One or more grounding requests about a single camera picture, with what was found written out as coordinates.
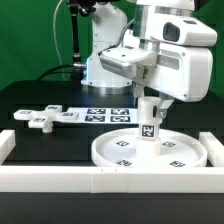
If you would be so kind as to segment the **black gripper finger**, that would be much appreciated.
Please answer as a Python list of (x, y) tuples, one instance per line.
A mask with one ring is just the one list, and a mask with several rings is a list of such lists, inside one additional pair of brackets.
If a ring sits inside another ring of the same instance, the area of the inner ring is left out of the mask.
[(158, 119), (165, 119), (167, 116), (167, 110), (174, 102), (174, 98), (167, 94), (159, 95), (159, 102), (155, 109), (155, 117)]
[(140, 97), (144, 96), (144, 86), (138, 83), (133, 84), (133, 103), (136, 104)]

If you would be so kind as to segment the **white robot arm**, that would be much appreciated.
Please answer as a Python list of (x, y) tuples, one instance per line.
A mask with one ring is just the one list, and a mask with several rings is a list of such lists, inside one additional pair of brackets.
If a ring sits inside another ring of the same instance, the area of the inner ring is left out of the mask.
[(149, 87), (160, 93), (157, 116), (166, 116), (176, 99), (197, 102), (208, 91), (213, 64), (208, 47), (214, 30), (195, 19), (194, 0), (129, 0), (128, 21), (112, 0), (89, 0), (93, 48), (85, 84), (98, 91), (133, 90), (138, 103)]

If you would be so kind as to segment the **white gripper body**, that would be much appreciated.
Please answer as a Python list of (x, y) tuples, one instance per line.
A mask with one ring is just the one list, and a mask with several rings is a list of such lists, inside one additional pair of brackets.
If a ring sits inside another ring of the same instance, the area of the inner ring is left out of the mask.
[(208, 91), (213, 65), (209, 49), (161, 44), (155, 67), (137, 66), (135, 82), (185, 102), (200, 101)]

